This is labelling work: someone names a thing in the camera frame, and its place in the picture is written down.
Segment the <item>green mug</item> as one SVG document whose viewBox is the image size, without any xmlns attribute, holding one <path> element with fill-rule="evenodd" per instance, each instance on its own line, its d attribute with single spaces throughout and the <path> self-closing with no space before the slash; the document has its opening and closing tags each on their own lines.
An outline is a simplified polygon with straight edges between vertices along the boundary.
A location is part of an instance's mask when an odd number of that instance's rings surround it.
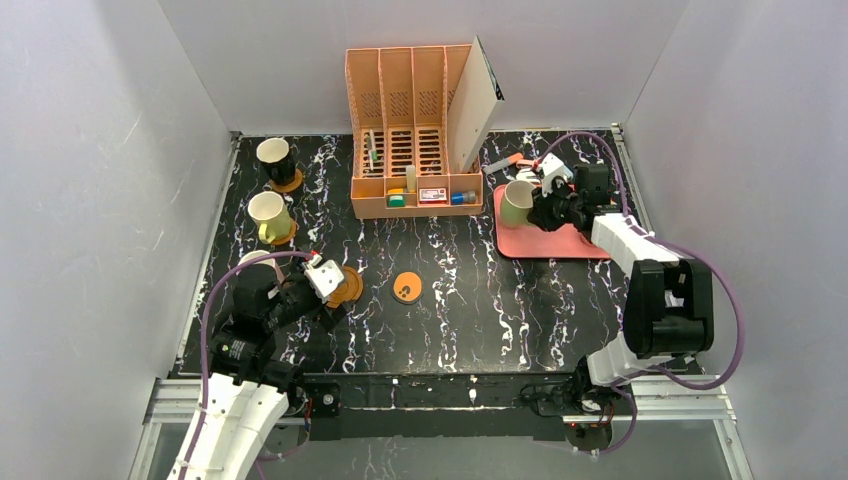
<svg viewBox="0 0 848 480">
<path fill-rule="evenodd" d="M 499 219 L 507 228 L 529 225 L 528 215 L 533 208 L 535 186 L 526 180 L 514 180 L 499 188 Z"/>
</svg>

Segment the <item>black mug white inside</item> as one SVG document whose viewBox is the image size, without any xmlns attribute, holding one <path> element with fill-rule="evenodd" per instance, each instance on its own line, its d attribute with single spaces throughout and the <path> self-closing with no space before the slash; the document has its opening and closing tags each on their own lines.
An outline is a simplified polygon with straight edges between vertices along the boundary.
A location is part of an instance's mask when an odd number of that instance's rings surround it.
<svg viewBox="0 0 848 480">
<path fill-rule="evenodd" d="M 269 179 L 279 186 L 290 184 L 296 177 L 296 163 L 290 156 L 290 145 L 282 137 L 268 138 L 256 148 L 256 157 Z"/>
</svg>

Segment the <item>yellow mug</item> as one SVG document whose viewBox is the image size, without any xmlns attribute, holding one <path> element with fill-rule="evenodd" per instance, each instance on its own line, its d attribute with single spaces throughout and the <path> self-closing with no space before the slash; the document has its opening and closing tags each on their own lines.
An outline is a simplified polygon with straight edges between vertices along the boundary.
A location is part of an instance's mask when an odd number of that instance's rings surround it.
<svg viewBox="0 0 848 480">
<path fill-rule="evenodd" d="M 257 227 L 259 241 L 268 245 L 272 245 L 275 238 L 287 234 L 294 221 L 284 198 L 275 191 L 264 191 L 253 196 L 247 210 Z"/>
</svg>

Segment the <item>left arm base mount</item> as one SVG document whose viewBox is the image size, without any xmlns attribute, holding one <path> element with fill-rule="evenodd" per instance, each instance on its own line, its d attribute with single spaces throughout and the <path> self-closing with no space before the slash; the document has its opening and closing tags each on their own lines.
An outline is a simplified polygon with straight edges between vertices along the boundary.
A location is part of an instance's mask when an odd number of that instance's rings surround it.
<svg viewBox="0 0 848 480">
<path fill-rule="evenodd" d="M 282 461 L 301 450 L 311 439 L 317 420 L 340 413 L 341 385 L 330 380 L 306 379 L 294 387 L 293 405 L 272 426 L 261 458 Z"/>
</svg>

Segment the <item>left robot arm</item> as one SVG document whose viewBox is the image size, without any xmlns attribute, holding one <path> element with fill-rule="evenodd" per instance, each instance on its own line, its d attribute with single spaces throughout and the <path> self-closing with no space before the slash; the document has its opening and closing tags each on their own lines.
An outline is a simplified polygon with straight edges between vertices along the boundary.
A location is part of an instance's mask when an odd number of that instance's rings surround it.
<svg viewBox="0 0 848 480">
<path fill-rule="evenodd" d="M 280 276 L 273 258 L 227 274 L 232 308 L 202 343 L 201 391 L 171 479 L 244 479 L 276 422 L 309 414 L 296 366 L 276 357 L 276 333 L 304 318 L 331 330 L 362 294 L 361 275 L 313 255 Z"/>
</svg>

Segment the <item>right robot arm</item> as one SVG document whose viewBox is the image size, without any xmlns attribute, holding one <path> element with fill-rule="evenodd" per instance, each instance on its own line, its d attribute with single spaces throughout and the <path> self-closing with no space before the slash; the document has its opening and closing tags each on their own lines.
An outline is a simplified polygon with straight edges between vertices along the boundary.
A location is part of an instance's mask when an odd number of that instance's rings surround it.
<svg viewBox="0 0 848 480">
<path fill-rule="evenodd" d="M 610 169 L 582 164 L 574 171 L 553 157 L 535 161 L 540 184 L 527 220 L 546 232 L 573 226 L 607 252 L 628 279 L 622 327 L 588 355 L 580 370 L 593 387 L 621 385 L 636 374 L 708 350 L 714 341 L 712 272 L 660 246 L 612 200 Z"/>
</svg>

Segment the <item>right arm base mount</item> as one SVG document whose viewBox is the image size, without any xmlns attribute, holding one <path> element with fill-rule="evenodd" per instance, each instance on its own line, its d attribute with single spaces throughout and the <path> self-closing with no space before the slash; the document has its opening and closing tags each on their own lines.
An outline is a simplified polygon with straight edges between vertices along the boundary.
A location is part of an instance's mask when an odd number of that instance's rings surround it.
<svg viewBox="0 0 848 480">
<path fill-rule="evenodd" d="M 559 418 L 572 449 L 600 457 L 624 446 L 635 430 L 638 406 L 622 386 L 598 387 L 587 380 L 546 380 L 527 384 L 515 403 L 542 418 Z"/>
</svg>

